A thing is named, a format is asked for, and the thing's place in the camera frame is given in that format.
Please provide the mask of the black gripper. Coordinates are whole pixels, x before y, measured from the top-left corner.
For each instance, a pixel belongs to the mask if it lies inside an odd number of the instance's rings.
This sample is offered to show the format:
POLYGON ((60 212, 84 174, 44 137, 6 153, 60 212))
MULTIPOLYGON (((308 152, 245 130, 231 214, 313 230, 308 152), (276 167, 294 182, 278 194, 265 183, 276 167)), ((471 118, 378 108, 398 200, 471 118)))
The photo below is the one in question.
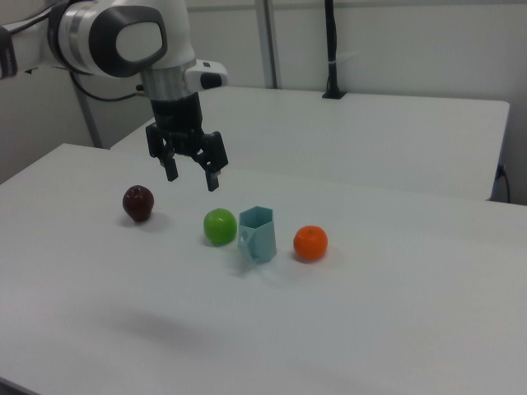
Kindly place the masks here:
POLYGON ((179 176, 174 155, 192 156, 205 172, 209 192, 219 188, 219 175, 229 163, 222 135, 203 133, 199 94, 172 101, 151 101, 154 122, 146 127, 149 155, 157 158, 169 182, 179 176))

